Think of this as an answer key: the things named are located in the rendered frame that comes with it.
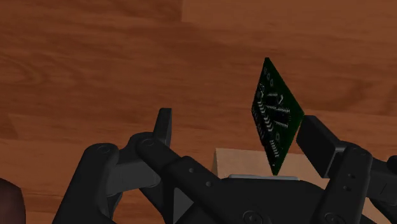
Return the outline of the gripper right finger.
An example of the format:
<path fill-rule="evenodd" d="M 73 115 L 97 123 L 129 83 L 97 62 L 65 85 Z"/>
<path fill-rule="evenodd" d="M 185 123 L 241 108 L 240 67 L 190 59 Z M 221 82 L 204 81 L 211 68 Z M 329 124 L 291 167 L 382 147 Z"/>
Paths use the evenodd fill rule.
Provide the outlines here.
<path fill-rule="evenodd" d="M 366 199 L 397 224 L 397 155 L 381 161 L 357 144 L 341 141 L 316 116 L 304 116 L 297 145 L 329 180 L 311 224 L 375 224 L 363 216 Z"/>

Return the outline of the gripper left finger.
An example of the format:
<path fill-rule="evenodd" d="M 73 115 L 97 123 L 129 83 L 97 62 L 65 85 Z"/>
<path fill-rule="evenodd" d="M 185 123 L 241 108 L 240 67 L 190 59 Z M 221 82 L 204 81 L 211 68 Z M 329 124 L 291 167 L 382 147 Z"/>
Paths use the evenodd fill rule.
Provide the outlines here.
<path fill-rule="evenodd" d="M 114 211 L 123 193 L 140 190 L 165 224 L 217 224 L 180 189 L 163 183 L 136 153 L 142 138 L 171 143 L 172 110 L 158 112 L 153 132 L 134 134 L 126 147 L 110 143 L 89 146 L 83 153 L 52 224 L 116 224 Z"/>

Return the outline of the green circuit board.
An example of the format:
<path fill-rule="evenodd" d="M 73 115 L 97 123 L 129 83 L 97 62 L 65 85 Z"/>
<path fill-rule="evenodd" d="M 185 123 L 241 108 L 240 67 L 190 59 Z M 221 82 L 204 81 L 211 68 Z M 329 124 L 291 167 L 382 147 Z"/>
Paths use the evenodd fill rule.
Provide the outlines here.
<path fill-rule="evenodd" d="M 304 112 L 268 57 L 263 62 L 251 114 L 271 172 L 277 175 Z"/>

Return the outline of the dark brown rounded object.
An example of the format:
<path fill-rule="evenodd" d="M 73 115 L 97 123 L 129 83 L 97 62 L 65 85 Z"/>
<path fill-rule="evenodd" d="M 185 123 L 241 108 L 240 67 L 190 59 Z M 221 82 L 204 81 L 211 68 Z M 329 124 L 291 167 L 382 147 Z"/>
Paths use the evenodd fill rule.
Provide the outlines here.
<path fill-rule="evenodd" d="M 26 224 L 22 191 L 3 178 L 0 178 L 0 224 Z"/>

